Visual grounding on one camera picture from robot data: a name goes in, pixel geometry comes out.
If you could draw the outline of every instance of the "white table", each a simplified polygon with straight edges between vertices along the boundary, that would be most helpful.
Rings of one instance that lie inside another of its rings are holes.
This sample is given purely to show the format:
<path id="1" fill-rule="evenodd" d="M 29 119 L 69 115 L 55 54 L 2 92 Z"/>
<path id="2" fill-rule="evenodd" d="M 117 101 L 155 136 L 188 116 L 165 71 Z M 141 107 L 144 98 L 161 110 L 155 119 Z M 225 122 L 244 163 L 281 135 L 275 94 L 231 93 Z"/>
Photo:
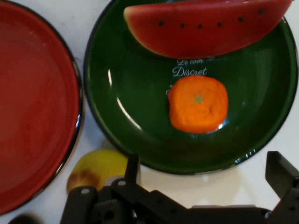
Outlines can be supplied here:
<path id="1" fill-rule="evenodd" d="M 83 59 L 91 30 L 109 0 L 15 0 L 47 19 L 62 35 L 76 58 L 83 75 Z M 299 46 L 299 1 L 292 3 L 286 18 Z M 81 137 L 56 179 L 38 197 L 24 206 L 2 215 L 7 224 L 21 213 L 34 213 L 45 224 L 58 224 L 67 199 L 67 178 L 79 158 L 97 148 L 111 148 L 98 128 L 85 102 L 85 123 Z M 255 204 L 273 209 L 279 198 L 264 178 L 266 154 L 280 151 L 299 168 L 299 96 L 272 141 L 240 165 L 209 175 L 177 176 L 143 168 L 142 182 L 147 190 L 157 189 L 186 207 L 193 205 Z"/>

